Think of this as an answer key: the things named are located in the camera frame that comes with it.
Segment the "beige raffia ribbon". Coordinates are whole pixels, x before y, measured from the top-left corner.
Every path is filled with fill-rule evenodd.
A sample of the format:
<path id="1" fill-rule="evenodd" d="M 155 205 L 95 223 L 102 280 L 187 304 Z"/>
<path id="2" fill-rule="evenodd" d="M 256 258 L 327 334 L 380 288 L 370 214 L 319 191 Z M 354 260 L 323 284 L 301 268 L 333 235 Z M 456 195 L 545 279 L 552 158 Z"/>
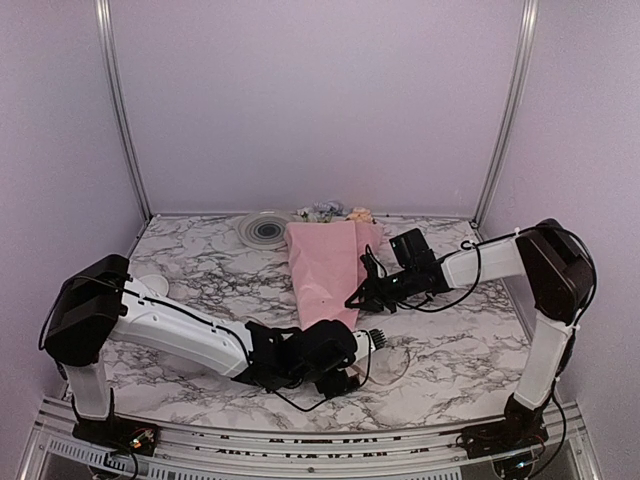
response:
<path id="1" fill-rule="evenodd" d="M 369 373 L 368 382 L 376 386 L 388 387 L 401 380 L 410 366 L 410 352 L 407 347 L 387 347 L 374 352 L 366 359 L 357 361 L 348 368 L 364 379 Z"/>

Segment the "pink wrapping paper sheet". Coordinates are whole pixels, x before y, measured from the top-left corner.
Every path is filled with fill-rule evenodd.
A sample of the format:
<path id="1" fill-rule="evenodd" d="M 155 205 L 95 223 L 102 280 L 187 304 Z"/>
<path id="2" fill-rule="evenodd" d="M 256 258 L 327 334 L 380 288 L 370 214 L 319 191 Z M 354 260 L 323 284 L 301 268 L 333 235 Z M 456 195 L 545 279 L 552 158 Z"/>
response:
<path id="1" fill-rule="evenodd" d="M 355 329 L 358 312 L 345 302 L 366 278 L 360 256 L 366 247 L 377 251 L 382 238 L 380 225 L 352 220 L 286 226 L 288 263 L 302 329 L 321 320 L 337 320 Z"/>

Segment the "large pink fake rose stem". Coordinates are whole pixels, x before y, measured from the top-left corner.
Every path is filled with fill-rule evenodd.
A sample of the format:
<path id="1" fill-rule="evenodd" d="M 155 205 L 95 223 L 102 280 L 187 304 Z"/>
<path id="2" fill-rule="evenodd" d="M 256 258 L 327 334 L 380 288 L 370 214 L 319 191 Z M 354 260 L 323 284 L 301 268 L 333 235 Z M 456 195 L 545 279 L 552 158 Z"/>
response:
<path id="1" fill-rule="evenodd" d="M 372 215 L 372 212 L 364 207 L 355 207 L 347 215 L 347 219 L 354 222 L 375 224 L 376 221 Z"/>

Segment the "blue fake flower stem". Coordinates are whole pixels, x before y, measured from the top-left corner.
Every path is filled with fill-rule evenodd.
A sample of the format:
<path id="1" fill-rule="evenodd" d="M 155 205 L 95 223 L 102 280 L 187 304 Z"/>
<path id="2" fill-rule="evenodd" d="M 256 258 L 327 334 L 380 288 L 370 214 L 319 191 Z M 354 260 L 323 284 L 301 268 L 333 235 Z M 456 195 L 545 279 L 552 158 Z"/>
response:
<path id="1" fill-rule="evenodd" d="M 334 219 L 345 216 L 345 207 L 336 200 L 315 202 L 311 206 L 297 209 L 296 215 L 303 222 L 331 223 Z"/>

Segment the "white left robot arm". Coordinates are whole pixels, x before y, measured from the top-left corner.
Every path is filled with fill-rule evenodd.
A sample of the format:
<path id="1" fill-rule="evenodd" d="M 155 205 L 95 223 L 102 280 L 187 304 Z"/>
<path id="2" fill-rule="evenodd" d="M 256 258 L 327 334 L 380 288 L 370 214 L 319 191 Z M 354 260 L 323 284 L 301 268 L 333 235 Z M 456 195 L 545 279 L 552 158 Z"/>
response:
<path id="1" fill-rule="evenodd" d="M 107 255 L 63 282 L 39 338 L 65 372 L 80 417 L 106 445 L 127 432 L 111 411 L 101 356 L 108 340 L 166 352 L 273 394 L 313 383 L 325 399 L 358 389 L 361 381 L 346 370 L 375 349 L 368 333 L 337 320 L 302 330 L 217 319 L 132 277 L 126 257 Z"/>

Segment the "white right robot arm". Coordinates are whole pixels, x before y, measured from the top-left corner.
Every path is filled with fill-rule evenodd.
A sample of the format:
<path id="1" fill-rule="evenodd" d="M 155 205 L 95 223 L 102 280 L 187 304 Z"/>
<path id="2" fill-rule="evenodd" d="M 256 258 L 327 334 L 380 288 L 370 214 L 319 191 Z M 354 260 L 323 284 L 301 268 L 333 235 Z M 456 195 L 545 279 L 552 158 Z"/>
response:
<path id="1" fill-rule="evenodd" d="M 443 256 L 434 253 L 417 228 L 389 243 L 398 271 L 388 272 L 366 248 L 360 257 L 365 278 L 346 298 L 346 308 L 435 314 L 462 304 L 486 282 L 509 282 L 527 289 L 535 324 L 529 356 L 510 399 L 520 409 L 495 428 L 502 446 L 519 446 L 534 431 L 528 412 L 542 409 L 551 399 L 581 319 L 597 292 L 598 272 L 585 242 L 548 218 L 491 239 L 466 240 Z"/>

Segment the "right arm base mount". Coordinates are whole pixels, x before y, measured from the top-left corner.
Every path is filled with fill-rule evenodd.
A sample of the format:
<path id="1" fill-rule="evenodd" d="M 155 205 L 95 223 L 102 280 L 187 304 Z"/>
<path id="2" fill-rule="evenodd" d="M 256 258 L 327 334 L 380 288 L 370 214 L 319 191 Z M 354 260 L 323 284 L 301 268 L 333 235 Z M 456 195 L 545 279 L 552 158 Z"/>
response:
<path id="1" fill-rule="evenodd" d="M 510 395 L 502 420 L 463 428 L 456 445 L 465 450 L 469 459 L 543 445 L 549 438 L 543 412 L 550 400 L 548 396 L 539 407 L 529 409 Z"/>

